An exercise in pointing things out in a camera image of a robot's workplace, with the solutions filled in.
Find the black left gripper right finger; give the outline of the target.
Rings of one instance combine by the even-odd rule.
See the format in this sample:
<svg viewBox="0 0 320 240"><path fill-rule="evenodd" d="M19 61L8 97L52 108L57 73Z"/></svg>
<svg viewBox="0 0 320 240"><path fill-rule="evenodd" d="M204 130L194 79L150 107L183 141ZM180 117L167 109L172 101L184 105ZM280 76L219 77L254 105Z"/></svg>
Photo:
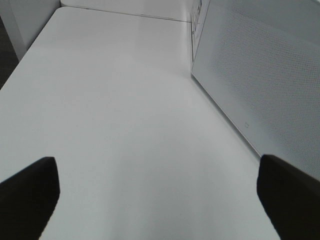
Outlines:
<svg viewBox="0 0 320 240"><path fill-rule="evenodd" d="M258 198L282 240L320 238L320 182L281 158L264 154L256 182Z"/></svg>

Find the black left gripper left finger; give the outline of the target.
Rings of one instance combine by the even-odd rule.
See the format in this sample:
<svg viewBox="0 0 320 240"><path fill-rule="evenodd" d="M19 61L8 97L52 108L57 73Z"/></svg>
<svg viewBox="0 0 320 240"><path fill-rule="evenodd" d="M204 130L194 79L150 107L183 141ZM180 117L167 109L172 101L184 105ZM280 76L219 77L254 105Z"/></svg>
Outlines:
<svg viewBox="0 0 320 240"><path fill-rule="evenodd" d="M38 240L60 198L54 157L43 157L0 183L0 238Z"/></svg>

